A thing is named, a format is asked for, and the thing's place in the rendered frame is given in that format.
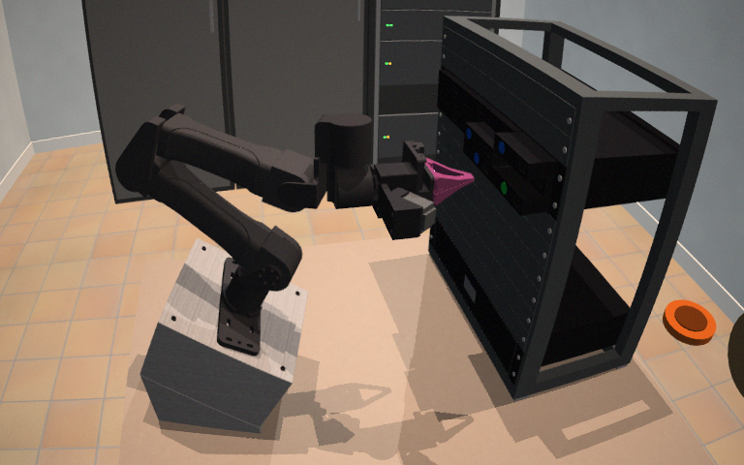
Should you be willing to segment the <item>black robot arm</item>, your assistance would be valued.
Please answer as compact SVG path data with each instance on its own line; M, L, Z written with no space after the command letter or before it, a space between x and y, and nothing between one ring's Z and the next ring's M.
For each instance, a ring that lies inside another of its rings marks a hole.
M392 240L419 237L435 224L434 202L416 195L418 173L410 162L376 164L377 174L371 173L372 119L367 115L323 115L315 125L313 160L214 130L184 111L173 104L162 118L144 122L115 172L125 189L165 204L232 256L224 262L222 278L217 329L222 347L259 353L261 305L269 291L289 286L302 250L277 226L271 229L225 200L185 164L228 179L288 212L317 209L326 193L336 209L371 206L378 195L373 208Z

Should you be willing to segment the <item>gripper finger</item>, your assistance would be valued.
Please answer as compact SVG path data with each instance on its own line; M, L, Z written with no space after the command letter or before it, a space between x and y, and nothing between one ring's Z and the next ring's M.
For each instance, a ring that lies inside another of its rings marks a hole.
M445 200L446 198L448 198L450 195L452 195L457 190L459 190L459 189L461 189L461 188L463 188L463 187L465 187L465 186L467 186L467 185L469 185L469 184L471 184L473 182L474 182L474 180L469 181L469 182L466 182L466 183L462 183L462 184L450 186L450 187L447 187L447 188L444 188L444 189L441 189L441 190L433 190L432 201L434 202L434 205L439 204L440 202L442 202L443 200Z
M466 182L469 182L475 179L468 172L448 168L428 158L426 158L426 161L427 163L425 164L428 166L428 168L433 173L434 178L435 178L434 190L439 190L439 189L447 188L450 186L466 183ZM451 176L448 176L448 175L451 175Z

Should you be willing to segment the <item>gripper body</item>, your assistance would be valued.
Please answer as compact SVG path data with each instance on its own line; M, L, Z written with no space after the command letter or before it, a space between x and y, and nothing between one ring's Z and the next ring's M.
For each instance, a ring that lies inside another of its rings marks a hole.
M435 178L433 173L425 164L427 161L424 156L424 145L421 142L414 142L413 140L404 141L402 163L403 162L410 162L418 173L416 195L432 201ZM374 176L373 181L374 189L378 190L377 175ZM425 185L422 187L423 182Z

